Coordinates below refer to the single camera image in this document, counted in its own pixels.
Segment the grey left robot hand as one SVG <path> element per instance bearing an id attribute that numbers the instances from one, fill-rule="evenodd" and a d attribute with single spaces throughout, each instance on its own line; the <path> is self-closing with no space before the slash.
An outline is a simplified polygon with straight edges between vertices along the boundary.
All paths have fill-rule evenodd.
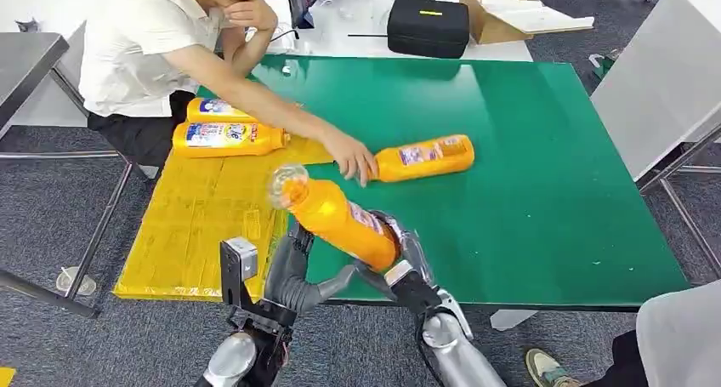
<path id="1" fill-rule="evenodd" d="M 309 254 L 315 236 L 300 223 L 291 225 L 274 251 L 264 286 L 264 299 L 282 305 L 297 314 L 311 310 L 350 283 L 356 268 L 345 265 L 334 277 L 312 283 L 306 278 Z"/>

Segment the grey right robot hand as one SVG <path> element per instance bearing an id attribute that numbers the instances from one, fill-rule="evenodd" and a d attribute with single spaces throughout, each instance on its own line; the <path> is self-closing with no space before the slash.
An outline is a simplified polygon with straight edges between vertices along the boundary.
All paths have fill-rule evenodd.
<path id="1" fill-rule="evenodd" d="M 417 232 L 407 229 L 396 217 L 388 213 L 380 210 L 371 210 L 370 213 L 390 228 L 396 250 L 399 253 L 398 260 L 406 260 L 432 289 L 437 290 L 439 286 L 434 278 L 431 266 L 427 261 Z M 386 282 L 383 274 L 372 271 L 365 263 L 358 259 L 354 261 L 354 266 L 355 273 L 364 282 L 384 294 L 387 299 L 396 299 L 391 291 L 391 286 Z"/>

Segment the person's left hand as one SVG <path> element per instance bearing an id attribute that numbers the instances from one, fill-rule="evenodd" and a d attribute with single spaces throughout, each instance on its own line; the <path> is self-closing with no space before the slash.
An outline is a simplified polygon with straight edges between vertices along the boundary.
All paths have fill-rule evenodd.
<path id="1" fill-rule="evenodd" d="M 236 26 L 273 31 L 278 24 L 275 11 L 265 0 L 230 0 L 223 11 L 225 17 Z"/>

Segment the person's right hand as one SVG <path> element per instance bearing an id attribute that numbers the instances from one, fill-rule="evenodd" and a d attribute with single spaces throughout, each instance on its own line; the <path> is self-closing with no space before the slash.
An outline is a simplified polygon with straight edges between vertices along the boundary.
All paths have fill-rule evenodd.
<path id="1" fill-rule="evenodd" d="M 345 179 L 357 179 L 361 187 L 366 187 L 378 176 L 375 156 L 360 141 L 333 126 L 325 128 L 320 138 Z"/>

